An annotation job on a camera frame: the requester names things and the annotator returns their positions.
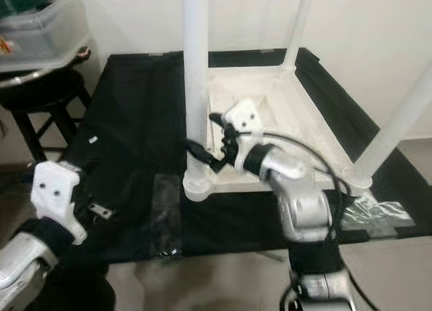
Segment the wooden stool leg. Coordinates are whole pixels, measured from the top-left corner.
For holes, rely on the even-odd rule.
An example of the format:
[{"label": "wooden stool leg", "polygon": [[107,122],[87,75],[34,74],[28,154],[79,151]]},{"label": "wooden stool leg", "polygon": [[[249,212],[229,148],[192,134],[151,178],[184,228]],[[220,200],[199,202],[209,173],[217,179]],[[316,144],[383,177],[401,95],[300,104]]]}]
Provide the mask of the wooden stool leg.
[{"label": "wooden stool leg", "polygon": [[76,126],[66,108],[55,107],[50,113],[67,144],[71,144],[76,134]]},{"label": "wooden stool leg", "polygon": [[90,98],[89,93],[87,93],[84,87],[82,87],[82,90],[78,94],[78,97],[80,98],[81,103],[86,107],[86,109],[88,109],[88,106],[90,105],[92,99]]},{"label": "wooden stool leg", "polygon": [[25,113],[12,113],[12,115],[27,143],[28,149],[30,149],[30,152],[32,153],[33,159],[35,161],[46,161],[47,157],[43,152],[38,136],[34,131],[32,122],[28,118],[28,115]]}]

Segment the clear plastic container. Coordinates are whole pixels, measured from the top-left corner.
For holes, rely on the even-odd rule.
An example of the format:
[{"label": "clear plastic container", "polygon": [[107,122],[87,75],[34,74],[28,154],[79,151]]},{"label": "clear plastic container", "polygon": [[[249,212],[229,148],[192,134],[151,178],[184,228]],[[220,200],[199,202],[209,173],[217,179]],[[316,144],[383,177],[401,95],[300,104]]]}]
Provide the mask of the clear plastic container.
[{"label": "clear plastic container", "polygon": [[53,0],[36,13],[0,20],[0,72],[61,68],[88,42],[81,0]]}]

